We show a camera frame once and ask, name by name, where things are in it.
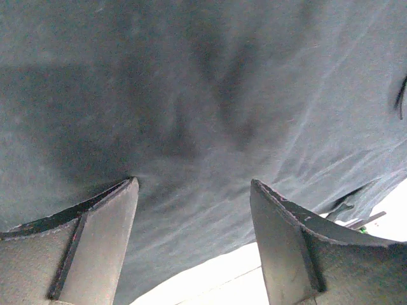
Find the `black t shirt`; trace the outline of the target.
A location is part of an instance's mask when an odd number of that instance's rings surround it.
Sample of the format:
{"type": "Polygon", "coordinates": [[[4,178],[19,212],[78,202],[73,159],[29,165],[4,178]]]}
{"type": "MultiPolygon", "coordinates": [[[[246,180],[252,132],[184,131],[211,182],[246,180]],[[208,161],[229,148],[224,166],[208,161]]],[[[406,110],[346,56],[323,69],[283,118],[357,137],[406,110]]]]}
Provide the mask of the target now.
{"type": "Polygon", "coordinates": [[[405,1],[2,1],[1,229],[136,177],[126,304],[252,242],[252,179],[367,217],[405,81],[405,1]]]}

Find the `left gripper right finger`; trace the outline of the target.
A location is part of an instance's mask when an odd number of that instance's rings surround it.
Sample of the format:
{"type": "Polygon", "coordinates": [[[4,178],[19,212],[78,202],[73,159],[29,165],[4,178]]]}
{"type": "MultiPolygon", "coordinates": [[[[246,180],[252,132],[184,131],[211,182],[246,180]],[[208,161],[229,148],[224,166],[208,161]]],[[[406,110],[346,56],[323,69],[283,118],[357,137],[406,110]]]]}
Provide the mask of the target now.
{"type": "Polygon", "coordinates": [[[358,233],[259,180],[250,206],[270,304],[405,304],[406,244],[358,233]]]}

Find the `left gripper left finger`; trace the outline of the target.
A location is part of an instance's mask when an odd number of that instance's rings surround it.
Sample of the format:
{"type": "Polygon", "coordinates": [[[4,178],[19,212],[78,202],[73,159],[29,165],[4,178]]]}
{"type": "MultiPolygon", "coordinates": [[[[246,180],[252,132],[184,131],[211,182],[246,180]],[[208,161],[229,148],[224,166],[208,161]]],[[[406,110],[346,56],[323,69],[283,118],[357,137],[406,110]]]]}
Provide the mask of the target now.
{"type": "Polygon", "coordinates": [[[1,233],[1,304],[112,304],[134,222],[132,177],[1,233]]]}

